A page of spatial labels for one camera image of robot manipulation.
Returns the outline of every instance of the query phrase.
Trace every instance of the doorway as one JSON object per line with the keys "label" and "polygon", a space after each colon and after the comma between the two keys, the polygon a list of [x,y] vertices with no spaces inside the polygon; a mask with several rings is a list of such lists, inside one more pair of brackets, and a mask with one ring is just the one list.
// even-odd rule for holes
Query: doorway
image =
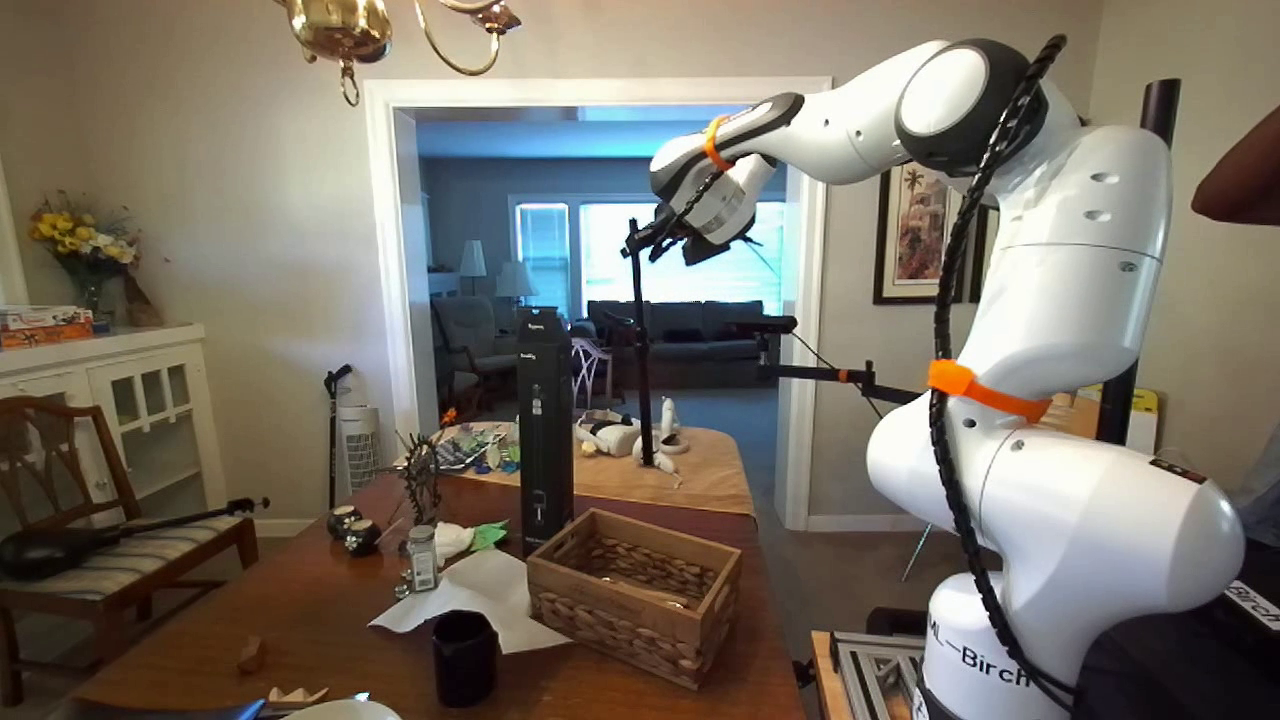
{"label": "doorway", "polygon": [[[736,76],[736,82],[370,82],[370,160],[373,211],[382,254],[382,297],[388,336],[391,425],[404,433],[436,428],[431,332],[423,330],[428,271],[423,256],[423,189],[422,189],[422,112],[493,118],[493,112],[646,112],[646,108],[745,108],[775,93],[830,90],[823,76]],[[804,330],[821,330],[821,239],[823,193],[815,182],[790,172],[790,204],[795,209],[795,309]],[[812,463],[812,383],[779,387],[775,411],[775,509],[783,530],[809,521]]]}

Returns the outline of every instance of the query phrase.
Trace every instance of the sofa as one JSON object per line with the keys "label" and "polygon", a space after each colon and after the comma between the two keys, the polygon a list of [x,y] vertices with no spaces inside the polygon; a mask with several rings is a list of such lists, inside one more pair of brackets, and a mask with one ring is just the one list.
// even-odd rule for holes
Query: sofa
{"label": "sofa", "polygon": [[[754,387],[773,383],[759,352],[775,365],[775,336],[759,302],[646,302],[648,383],[653,387]],[[635,306],[587,302],[587,332],[611,352],[611,381],[640,383]]]}

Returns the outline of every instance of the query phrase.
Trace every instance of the plate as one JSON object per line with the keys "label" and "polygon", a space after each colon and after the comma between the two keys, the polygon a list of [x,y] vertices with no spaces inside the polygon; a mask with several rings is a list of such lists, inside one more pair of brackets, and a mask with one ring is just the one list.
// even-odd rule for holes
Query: plate
{"label": "plate", "polygon": [[330,703],[290,713],[290,720],[401,720],[401,718],[378,699],[330,699]]}

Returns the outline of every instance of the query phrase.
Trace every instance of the black mug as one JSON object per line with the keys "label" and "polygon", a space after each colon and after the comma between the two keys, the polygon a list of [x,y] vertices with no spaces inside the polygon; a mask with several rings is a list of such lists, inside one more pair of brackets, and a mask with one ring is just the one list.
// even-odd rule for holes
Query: black mug
{"label": "black mug", "polygon": [[498,684],[498,632],[481,613],[446,613],[431,629],[436,698],[450,707],[481,703]]}

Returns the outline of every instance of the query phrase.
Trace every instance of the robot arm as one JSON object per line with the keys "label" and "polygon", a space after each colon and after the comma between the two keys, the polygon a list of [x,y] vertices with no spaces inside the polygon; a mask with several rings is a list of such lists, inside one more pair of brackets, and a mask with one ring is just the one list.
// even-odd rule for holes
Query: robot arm
{"label": "robot arm", "polygon": [[[921,396],[868,440],[868,478],[888,500],[962,535],[971,524],[1005,557],[1000,573],[958,577],[928,605],[938,718],[1064,718],[1043,675],[1071,684],[1097,632],[1214,602],[1246,557],[1239,521],[1214,483],[1036,425],[1054,394],[1113,381],[1141,358],[1164,259],[1168,148],[1141,128],[1083,133],[1049,82],[1009,128],[1000,118],[1023,76],[1027,60],[991,42],[921,45],[833,93],[773,98],[653,160],[661,227],[685,239],[685,259],[748,233],[755,189],[779,166],[830,184],[903,160],[953,184],[986,168],[1000,235],[953,365],[962,383],[932,381],[950,404]],[[962,478],[964,515],[943,478]]]}

